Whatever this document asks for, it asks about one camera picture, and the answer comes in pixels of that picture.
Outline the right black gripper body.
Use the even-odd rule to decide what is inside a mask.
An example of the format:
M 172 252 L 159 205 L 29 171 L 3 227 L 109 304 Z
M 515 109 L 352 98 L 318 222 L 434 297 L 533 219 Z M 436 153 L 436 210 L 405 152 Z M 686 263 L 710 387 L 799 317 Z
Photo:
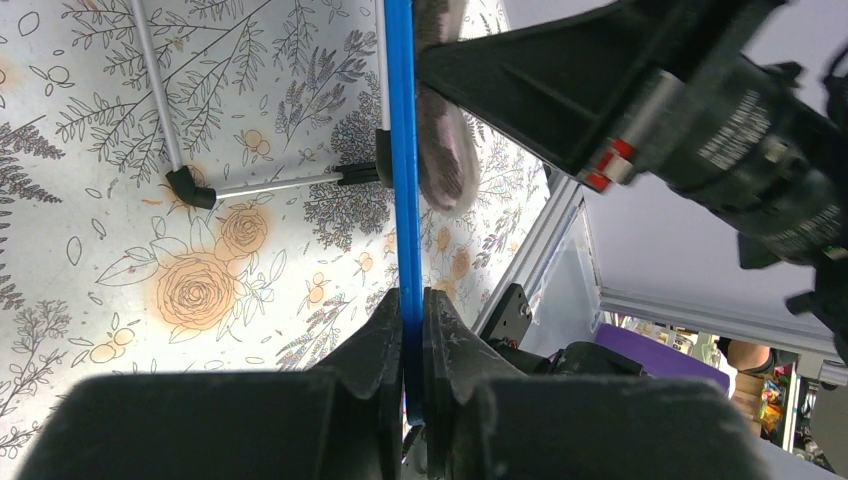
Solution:
M 817 112 L 794 94 L 800 72 L 739 57 L 700 104 L 667 71 L 641 95 L 639 170 L 732 227 L 743 265 L 847 258 L 847 79 L 823 76 Z

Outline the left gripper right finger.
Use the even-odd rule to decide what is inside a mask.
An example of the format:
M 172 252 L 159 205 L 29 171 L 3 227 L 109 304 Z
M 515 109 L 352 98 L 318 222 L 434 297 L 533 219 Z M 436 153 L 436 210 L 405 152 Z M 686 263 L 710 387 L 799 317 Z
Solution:
M 768 479 L 761 442 L 711 382 L 599 375 L 570 347 L 560 375 L 524 373 L 424 292 L 432 479 Z

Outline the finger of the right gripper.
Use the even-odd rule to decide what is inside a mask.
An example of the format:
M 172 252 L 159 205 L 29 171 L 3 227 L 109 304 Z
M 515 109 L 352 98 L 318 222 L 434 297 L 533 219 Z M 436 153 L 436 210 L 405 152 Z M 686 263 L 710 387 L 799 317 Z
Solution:
M 596 191 L 666 159 L 714 107 L 775 1 L 616 1 L 436 46 L 422 84 Z

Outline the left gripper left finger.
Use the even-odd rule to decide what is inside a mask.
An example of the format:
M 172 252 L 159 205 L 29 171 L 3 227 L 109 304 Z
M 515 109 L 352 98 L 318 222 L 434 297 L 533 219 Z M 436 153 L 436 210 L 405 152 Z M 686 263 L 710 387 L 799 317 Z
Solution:
M 388 291 L 313 367 L 108 375 L 77 384 L 22 479 L 396 479 L 403 325 Z

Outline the silver sparkly scrub sponge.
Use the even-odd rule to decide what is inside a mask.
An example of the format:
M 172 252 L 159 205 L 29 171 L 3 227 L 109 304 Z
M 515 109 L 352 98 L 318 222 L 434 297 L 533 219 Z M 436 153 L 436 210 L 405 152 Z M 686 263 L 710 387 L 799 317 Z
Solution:
M 464 1 L 415 1 L 414 45 L 428 48 L 460 39 Z M 480 186 L 480 162 L 462 110 L 422 82 L 416 83 L 419 190 L 429 206 L 448 217 L 465 214 Z

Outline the blue framed whiteboard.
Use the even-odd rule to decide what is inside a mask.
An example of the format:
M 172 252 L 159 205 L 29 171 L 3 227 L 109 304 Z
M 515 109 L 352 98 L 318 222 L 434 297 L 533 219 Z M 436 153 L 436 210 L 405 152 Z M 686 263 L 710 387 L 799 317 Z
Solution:
M 410 1 L 377 1 L 374 6 L 381 108 L 378 138 L 390 146 L 395 202 L 405 413 L 410 425 L 421 426 L 425 422 L 421 345 L 424 284 L 419 215 L 413 4 Z M 166 179 L 178 199 L 189 206 L 211 209 L 217 201 L 225 198 L 321 183 L 340 183 L 345 179 L 345 174 L 333 173 L 221 191 L 198 186 L 181 159 L 143 3 L 132 2 L 131 14 L 141 42 L 144 64 L 172 167 Z

